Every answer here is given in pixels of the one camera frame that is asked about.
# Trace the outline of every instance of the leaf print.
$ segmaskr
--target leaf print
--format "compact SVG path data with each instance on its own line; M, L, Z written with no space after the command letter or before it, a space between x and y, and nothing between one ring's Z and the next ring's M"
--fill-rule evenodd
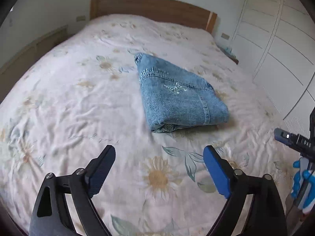
M134 70L134 67L132 67L132 66L130 66L128 64L126 64L123 67L119 68L119 72L120 73L123 73L123 72L128 73L129 71L133 71L133 70Z
M205 62L206 64L210 65L210 62L207 61L206 59L202 59L203 62Z
M146 228L147 231L150 231L150 232L153 231L145 219L143 220L143 227Z
M136 236L140 230L132 223L111 215L111 223L120 236Z
M145 204L146 204L147 201L148 201L148 200L145 199L144 203L142 204L142 212L143 212L143 210L144 210L144 207L145 207Z
M39 156L38 158L38 164L41 167L44 164L44 159L45 159L46 155L44 156Z
M201 154L189 152L188 155L195 162L204 162L204 157Z
M234 86L230 86L232 90L234 90L235 92L237 92L237 88L235 88Z
M105 61L105 58L103 56L96 56L96 59L98 61Z
M211 178L211 176L204 177L200 182L197 183L200 190L205 193L214 193L216 192L215 184Z
M240 166L241 166L241 167L247 167L248 162L249 162L249 154L246 153L246 154L244 154L244 156L243 156L243 160L241 161Z
M138 49L128 49L127 51L128 51L130 54L132 54L132 55L135 55L135 54L141 52L141 51L138 50Z
M18 127L16 127L13 132L12 132L12 135L15 136L16 138L19 138L20 137L20 129Z
M177 38L177 39L180 39L181 36L178 34L178 33L174 33L174 36Z
M113 37L116 37L116 36L119 36L119 34L114 33L114 32L108 32L108 31L102 30L102 35L100 37L100 40L103 41L103 42L107 42L106 39L110 39L110 38L113 38Z
M196 164L194 163L194 161L190 158L190 156L188 154L185 156L185 167L186 167L188 176L194 182L196 182L195 173L196 173L197 167L196 167Z
M181 157L182 156L181 152L184 152L183 150L177 149L175 147L162 146L162 148L167 154L169 154L171 156L176 156L176 157Z
M213 72L212 75L213 75L219 82L223 82L222 77L221 77L217 72Z
M215 150L221 157L224 155L224 149L221 146L215 147Z
M276 168L278 170L281 170L282 166L281 166L281 162L280 161L274 161L273 163L274 163L274 165L276 166Z
M271 118L273 116L272 112L268 112L267 110L265 110L265 115L269 118Z
M135 24L133 24L131 21L129 21L129 22L122 22L120 24L120 26L123 27L123 28L130 27L131 29L137 28L137 26Z
M79 64L81 66L86 66L90 61L91 61L90 58L85 58L84 60L77 62L77 64Z
M187 89L179 85L178 82L176 82L175 86L164 85L164 87L168 88L169 90L172 90L176 94L179 94L180 90L187 91Z
M42 104L43 100L44 100L44 96L40 94L38 98L35 100L35 106L38 108Z

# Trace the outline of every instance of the electrical outlet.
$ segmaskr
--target electrical outlet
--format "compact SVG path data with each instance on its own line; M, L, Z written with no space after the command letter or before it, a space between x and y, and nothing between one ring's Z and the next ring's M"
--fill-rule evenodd
M85 21L85 16L77 16L77 22L79 21Z
M222 34L221 34L221 37L222 37L223 39L225 39L225 40L229 40L229 38L230 38L230 36L227 35L227 34L225 34L225 33L222 33Z

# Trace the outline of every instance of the white wardrobe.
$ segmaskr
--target white wardrobe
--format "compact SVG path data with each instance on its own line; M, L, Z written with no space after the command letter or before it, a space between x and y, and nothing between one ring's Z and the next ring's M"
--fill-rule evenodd
M315 106L315 24L299 0L245 0L232 38L239 66L263 86L294 133Z

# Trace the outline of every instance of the floral bedspread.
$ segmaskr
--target floral bedspread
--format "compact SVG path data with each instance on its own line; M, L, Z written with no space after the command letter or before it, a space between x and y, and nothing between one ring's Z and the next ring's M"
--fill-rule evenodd
M204 77L228 106L229 122L150 132L133 60L138 52ZM271 174L284 200L298 154L273 139L275 127L285 128L270 100L209 33L105 16L43 56L0 105L1 201L28 231L44 176L71 174L111 144L116 161L92 200L113 235L206 235L226 200L206 170L204 147L213 145L248 175ZM84 235L71 201L69 209Z

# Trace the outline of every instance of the jeans seam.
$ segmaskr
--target jeans seam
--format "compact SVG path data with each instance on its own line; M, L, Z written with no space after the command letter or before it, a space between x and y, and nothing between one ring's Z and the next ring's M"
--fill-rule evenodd
M205 102L204 98L202 96L200 96L198 94L198 97L201 101L201 104L203 106L203 109L204 109L204 115L205 115L205 118L204 118L204 125L208 125L210 123L210 112L209 112L209 107L207 105L207 103Z
M174 83L178 82L179 84L182 84L184 86L187 86L187 87L190 87L190 88L193 88L193 89L198 89L198 90L213 90L212 86L210 85L210 87L207 87L207 88L202 88L202 87L197 87L197 86L194 86L194 85L191 85L191 84L187 84L187 83L184 83L182 81L177 81L173 78L169 78L169 77L163 77L161 75L157 75L155 73L148 73L146 76L144 76L141 80L140 80L140 85L142 85L143 83L143 80L146 79L146 78L150 78L150 77L158 77L158 78L161 78L161 79L164 79L164 80L169 80L169 81L172 81Z

